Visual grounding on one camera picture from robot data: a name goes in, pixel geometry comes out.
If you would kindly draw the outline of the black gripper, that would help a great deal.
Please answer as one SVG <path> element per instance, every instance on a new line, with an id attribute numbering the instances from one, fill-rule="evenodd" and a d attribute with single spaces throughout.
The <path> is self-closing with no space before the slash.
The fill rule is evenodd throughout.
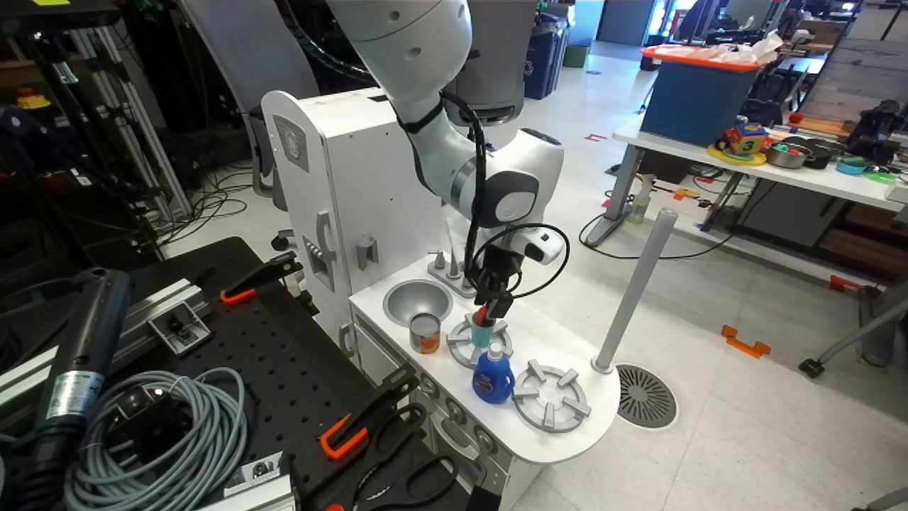
<path id="1" fill-rule="evenodd" d="M 513 226 L 505 226 L 502 232 L 492 235 L 478 250 L 478 297 L 475 312 L 482 303 L 492 303 L 492 314 L 499 321 L 513 306 L 513 290 L 519 280 L 519 263 L 523 256 L 512 250 Z"/>

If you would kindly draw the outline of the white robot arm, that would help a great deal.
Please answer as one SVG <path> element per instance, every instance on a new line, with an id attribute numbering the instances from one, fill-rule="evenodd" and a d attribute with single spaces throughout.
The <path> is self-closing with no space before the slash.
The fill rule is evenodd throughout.
<path id="1" fill-rule="evenodd" d="M 468 62 L 468 0 L 328 0 L 363 69 L 387 90 L 418 181 L 468 218 L 465 277 L 488 317 L 505 317 L 523 260 L 553 260 L 562 242 L 546 224 L 566 148 L 523 128 L 492 148 L 478 110 L 448 82 Z"/>

